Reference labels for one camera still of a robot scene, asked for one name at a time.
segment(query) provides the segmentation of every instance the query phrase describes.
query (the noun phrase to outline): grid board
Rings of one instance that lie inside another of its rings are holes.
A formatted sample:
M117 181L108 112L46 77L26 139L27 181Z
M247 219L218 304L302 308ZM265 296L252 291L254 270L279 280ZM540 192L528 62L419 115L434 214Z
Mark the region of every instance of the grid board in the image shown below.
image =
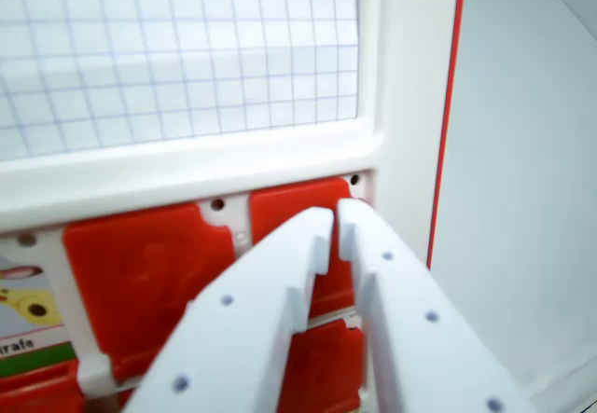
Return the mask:
M357 0L0 0L0 159L356 117Z

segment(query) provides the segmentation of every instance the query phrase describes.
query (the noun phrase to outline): red plastic block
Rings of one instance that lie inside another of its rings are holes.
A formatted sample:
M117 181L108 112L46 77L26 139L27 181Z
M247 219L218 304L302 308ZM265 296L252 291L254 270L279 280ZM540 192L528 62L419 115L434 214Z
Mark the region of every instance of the red plastic block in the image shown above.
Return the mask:
M117 380L147 370L187 302L234 262L229 229L193 203L78 222L63 241Z
M126 406L127 402L129 402L129 399L131 398L133 392L134 392L134 390L127 390L125 392L118 393L117 400L118 400L118 406L120 408L124 408L124 406Z
M343 320L292 338L279 413L345 413L360 407L364 340Z
M0 379L0 409L4 413L82 412L77 365L73 360Z
M255 191L249 200L253 241L261 241L286 220L312 206L329 208L335 213L338 200L348 197L351 197L348 183L339 177ZM334 221L329 270L326 275L315 278L310 316L353 304L351 266L340 261L338 223Z

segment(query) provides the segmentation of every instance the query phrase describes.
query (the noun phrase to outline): white plastic frame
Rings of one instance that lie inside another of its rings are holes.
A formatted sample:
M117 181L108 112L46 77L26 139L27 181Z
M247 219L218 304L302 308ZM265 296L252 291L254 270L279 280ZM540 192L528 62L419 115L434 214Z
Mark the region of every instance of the white plastic frame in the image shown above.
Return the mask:
M456 0L360 0L358 118L0 164L0 233L371 170L425 260Z

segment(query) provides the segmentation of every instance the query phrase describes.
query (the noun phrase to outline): gripper screw hole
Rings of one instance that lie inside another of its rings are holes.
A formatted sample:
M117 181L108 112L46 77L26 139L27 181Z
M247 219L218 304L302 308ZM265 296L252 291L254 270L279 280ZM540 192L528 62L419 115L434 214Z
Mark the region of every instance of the gripper screw hole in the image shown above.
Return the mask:
M232 304L232 301L234 301L234 297L232 297L232 295L224 295L222 296L221 301L224 306L229 306Z
M429 323L437 323L439 321L439 315L437 312L430 310L425 314L425 318Z
M503 411L504 404L502 404L502 401L499 399L492 397L491 399L487 400L487 408L489 408L489 411Z
M23 233L17 238L21 247L33 247L37 244L37 238L31 233Z
M212 210L222 211L224 209L224 201L222 199L212 200Z
M174 379L174 383L172 384L172 389L174 392L183 392L188 388L188 379L185 376L178 376Z

